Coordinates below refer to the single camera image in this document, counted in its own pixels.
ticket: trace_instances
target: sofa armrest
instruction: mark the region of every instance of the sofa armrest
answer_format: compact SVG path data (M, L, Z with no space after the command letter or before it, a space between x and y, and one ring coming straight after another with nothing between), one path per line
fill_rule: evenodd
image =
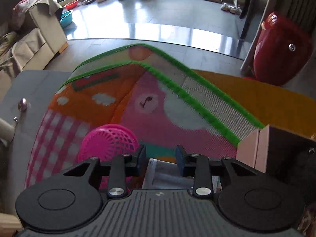
M51 50L56 54L67 43L67 37L55 15L49 14L49 6L37 3L26 12L24 27L39 28Z

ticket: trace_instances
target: beige sofa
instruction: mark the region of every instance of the beige sofa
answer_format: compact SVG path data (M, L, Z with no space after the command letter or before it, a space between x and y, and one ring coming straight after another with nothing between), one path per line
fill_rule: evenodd
M26 12L21 27L23 37L8 50L10 55L7 55L7 58L13 57L13 63L8 63L7 67L11 67L8 69L11 72L8 74L8 70L1 70L4 67L0 66L0 101L20 71L44 69L55 54L61 53L67 47L67 38L59 19L56 14L50 15L49 2L51 1L37 3Z

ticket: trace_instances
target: cardboard box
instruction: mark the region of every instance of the cardboard box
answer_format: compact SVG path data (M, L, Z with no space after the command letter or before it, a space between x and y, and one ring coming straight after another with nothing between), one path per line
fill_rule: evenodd
M316 141L267 125L238 144L236 159L275 177L286 160L309 148L316 150Z

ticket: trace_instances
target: gray table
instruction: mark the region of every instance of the gray table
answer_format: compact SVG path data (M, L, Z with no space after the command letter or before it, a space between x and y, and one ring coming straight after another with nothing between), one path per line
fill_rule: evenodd
M19 118L9 149L7 186L2 190L6 213L15 214L15 200L24 189L28 161L42 117L53 95L70 74L50 70L23 71L0 103L0 118L9 123L13 122L14 117ZM21 98L26 98L31 104L25 113L17 109Z

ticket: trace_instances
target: colorful mat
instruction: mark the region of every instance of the colorful mat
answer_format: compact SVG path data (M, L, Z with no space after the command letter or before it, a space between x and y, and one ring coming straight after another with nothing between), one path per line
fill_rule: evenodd
M148 157L236 156L263 125L241 105L156 47L134 44L81 63L53 97L38 130L25 187L76 163L84 136L117 123L146 144Z

